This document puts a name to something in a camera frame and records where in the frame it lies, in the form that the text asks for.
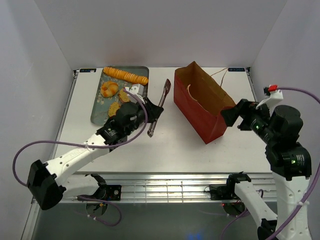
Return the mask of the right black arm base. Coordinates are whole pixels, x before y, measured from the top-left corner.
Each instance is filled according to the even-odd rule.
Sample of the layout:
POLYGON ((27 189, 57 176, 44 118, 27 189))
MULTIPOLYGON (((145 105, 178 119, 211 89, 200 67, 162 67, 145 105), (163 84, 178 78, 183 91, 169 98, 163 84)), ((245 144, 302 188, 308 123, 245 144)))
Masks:
POLYGON ((234 186, 210 184, 203 192, 209 194, 210 200, 240 200, 234 186))

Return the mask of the sliced bread piece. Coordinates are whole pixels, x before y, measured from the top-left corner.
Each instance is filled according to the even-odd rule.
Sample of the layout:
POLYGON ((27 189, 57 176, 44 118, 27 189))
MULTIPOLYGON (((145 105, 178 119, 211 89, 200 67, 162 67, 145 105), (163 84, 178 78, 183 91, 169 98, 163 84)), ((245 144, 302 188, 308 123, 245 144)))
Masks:
POLYGON ((120 109, 121 104, 117 101, 113 102, 108 109, 108 116, 113 117, 116 115, 117 111, 120 109))
POLYGON ((128 97, 127 93, 124 90, 125 88, 122 88, 118 92, 118 99, 122 104, 130 102, 130 98, 128 97))

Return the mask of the round striped bun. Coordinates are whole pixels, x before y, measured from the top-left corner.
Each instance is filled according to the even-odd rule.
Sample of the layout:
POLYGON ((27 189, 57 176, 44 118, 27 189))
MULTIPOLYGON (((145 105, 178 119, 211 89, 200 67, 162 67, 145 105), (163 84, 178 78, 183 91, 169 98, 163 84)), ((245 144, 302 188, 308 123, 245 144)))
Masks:
POLYGON ((116 82, 107 81, 101 85, 100 93, 104 98, 111 98, 119 91, 119 86, 116 82))

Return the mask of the metal serving tongs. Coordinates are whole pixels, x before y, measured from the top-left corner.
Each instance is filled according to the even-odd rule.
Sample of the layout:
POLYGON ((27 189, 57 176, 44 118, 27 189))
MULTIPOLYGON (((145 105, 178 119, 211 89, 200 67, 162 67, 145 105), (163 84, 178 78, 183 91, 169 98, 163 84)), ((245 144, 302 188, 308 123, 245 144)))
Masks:
POLYGON ((147 135, 150 138, 153 137, 158 119, 161 116, 162 112, 164 111, 163 105, 164 105, 164 102, 165 102, 165 99, 166 99, 168 93, 170 92, 170 89, 171 89, 171 81, 167 78, 165 81, 165 84, 163 86, 163 92, 162 92, 162 96, 160 98, 159 104, 158 104, 157 108, 155 109, 155 118, 151 121, 151 125, 147 131, 147 135))

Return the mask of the aluminium frame rail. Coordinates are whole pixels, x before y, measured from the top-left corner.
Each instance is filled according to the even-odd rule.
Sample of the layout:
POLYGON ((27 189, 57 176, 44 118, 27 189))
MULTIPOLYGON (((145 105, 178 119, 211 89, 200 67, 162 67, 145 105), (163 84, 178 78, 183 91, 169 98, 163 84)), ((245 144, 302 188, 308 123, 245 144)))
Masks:
MULTIPOLYGON (((118 203, 209 203, 209 185, 226 184, 229 174, 101 174, 108 186, 121 185, 118 203)), ((256 190, 263 189, 265 202, 276 202, 276 186, 271 173, 248 173, 256 190)), ((76 201, 79 195, 93 195, 98 183, 90 175, 74 174, 62 184, 66 188, 62 201, 76 201)))

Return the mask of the long orange baguette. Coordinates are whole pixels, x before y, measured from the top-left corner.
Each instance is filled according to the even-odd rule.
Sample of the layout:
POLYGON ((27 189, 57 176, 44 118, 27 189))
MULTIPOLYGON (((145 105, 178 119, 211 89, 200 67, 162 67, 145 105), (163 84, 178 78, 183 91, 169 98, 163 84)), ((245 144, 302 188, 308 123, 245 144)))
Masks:
POLYGON ((123 80, 132 84, 140 84, 145 86, 149 83, 149 79, 146 76, 136 75, 128 71, 120 70, 114 67, 104 67, 102 72, 107 76, 123 80))

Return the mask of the floral metal tray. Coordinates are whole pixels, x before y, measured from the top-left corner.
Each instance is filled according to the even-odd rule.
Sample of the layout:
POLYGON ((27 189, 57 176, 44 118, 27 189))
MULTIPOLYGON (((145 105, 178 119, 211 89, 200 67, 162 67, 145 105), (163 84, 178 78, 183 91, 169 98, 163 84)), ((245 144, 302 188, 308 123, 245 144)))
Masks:
MULTIPOLYGON (((114 68, 147 78, 149 77, 150 72, 146 66, 115 66, 114 68)), ((122 104, 119 99, 119 91, 116 93, 116 95, 109 98, 102 96, 101 86, 108 81, 117 83, 119 91, 124 87, 131 87, 133 85, 130 82, 108 76, 103 73, 103 71, 101 72, 90 116, 91 123, 96 126, 103 126, 108 120, 111 104, 113 104, 114 102, 117 102, 120 105, 122 104)))

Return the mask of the red paper bag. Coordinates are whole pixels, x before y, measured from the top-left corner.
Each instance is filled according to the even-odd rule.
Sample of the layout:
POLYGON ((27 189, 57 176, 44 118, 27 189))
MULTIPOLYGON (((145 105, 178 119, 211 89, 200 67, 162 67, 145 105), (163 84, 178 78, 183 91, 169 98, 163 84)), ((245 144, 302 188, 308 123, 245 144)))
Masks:
POLYGON ((205 144, 225 133, 221 111, 236 105, 195 61, 175 70, 173 101, 205 144))

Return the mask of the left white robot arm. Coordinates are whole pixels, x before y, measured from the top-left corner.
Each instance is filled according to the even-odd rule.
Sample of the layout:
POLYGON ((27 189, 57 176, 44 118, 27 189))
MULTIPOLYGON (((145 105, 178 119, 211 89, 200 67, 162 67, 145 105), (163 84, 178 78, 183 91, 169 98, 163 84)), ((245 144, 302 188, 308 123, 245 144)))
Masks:
POLYGON ((164 110, 163 104, 161 101, 155 105, 147 97, 143 98, 142 104, 124 103, 83 147, 76 147, 45 163, 40 160, 33 162, 26 185, 40 208, 51 209, 63 198, 73 196, 78 199, 107 200, 111 190, 100 175, 91 173, 78 180, 72 179, 71 175, 95 159, 127 144, 130 141, 128 136, 140 125, 156 122, 164 110))

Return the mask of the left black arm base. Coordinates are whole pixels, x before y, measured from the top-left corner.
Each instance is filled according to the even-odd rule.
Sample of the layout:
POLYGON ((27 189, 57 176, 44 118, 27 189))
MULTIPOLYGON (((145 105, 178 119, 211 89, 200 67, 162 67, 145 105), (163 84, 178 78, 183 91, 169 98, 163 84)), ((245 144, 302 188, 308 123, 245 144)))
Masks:
POLYGON ((78 201, 84 201, 88 199, 88 201, 120 201, 122 186, 115 184, 107 184, 106 180, 98 175, 97 173, 90 174, 90 177, 94 179, 93 183, 95 184, 93 188, 96 187, 93 194, 82 194, 77 196, 78 201))

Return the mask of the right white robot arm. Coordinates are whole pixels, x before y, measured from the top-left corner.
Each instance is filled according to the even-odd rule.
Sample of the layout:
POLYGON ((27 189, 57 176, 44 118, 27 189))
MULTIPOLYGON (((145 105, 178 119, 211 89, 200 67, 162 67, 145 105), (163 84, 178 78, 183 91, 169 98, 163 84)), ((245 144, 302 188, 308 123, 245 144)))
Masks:
POLYGON ((228 127, 238 117, 241 131, 253 131, 265 144, 276 187, 277 212, 273 212, 257 194, 245 173, 233 173, 226 181, 226 194, 241 199, 251 213, 260 240, 309 240, 307 205, 312 174, 309 152, 298 142, 303 126, 300 112, 288 105, 278 105, 269 113, 266 104, 242 99, 221 115, 228 127))

